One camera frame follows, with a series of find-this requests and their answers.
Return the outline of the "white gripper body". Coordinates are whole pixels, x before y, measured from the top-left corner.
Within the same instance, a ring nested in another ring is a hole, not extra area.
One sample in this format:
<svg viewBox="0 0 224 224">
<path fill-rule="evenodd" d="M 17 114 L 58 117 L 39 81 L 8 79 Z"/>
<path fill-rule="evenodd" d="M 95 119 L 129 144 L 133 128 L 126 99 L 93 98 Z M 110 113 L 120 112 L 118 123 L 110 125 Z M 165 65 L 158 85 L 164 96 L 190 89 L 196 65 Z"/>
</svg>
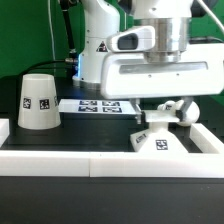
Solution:
<svg viewBox="0 0 224 224">
<path fill-rule="evenodd" d="M 148 63 L 142 54 L 111 54 L 102 66 L 108 99 L 218 94 L 224 89 L 224 54 L 183 55 L 177 63 Z"/>
</svg>

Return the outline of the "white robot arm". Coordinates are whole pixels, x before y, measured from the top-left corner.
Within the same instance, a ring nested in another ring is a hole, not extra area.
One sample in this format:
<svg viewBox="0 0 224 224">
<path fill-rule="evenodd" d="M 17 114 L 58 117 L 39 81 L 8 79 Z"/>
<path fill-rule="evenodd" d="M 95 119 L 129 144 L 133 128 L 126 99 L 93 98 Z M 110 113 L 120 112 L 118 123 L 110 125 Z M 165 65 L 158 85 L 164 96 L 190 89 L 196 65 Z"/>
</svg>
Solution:
<svg viewBox="0 0 224 224">
<path fill-rule="evenodd" d="M 119 14 L 104 0 L 82 0 L 85 48 L 76 85 L 107 99 L 182 97 L 179 118 L 197 95 L 224 90 L 224 44 L 191 44 L 193 17 L 213 16 L 217 0 L 118 0 L 134 26 L 121 32 Z"/>
</svg>

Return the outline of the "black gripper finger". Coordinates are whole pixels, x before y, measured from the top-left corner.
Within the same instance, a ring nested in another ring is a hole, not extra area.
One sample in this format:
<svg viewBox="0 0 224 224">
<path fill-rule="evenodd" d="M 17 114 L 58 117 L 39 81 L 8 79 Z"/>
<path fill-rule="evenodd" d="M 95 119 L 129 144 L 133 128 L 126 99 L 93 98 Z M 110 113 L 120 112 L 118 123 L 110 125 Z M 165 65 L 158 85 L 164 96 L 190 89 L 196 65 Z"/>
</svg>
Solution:
<svg viewBox="0 0 224 224">
<path fill-rule="evenodd" d="M 180 121 L 185 121 L 187 117 L 187 110 L 190 108 L 193 98 L 191 96 L 185 96 L 181 98 L 182 105 L 176 110 L 175 114 Z"/>
<path fill-rule="evenodd" d="M 145 113 L 140 108 L 140 100 L 139 99 L 131 99 L 130 103 L 135 111 L 135 119 L 138 124 L 142 124 L 145 119 Z"/>
</svg>

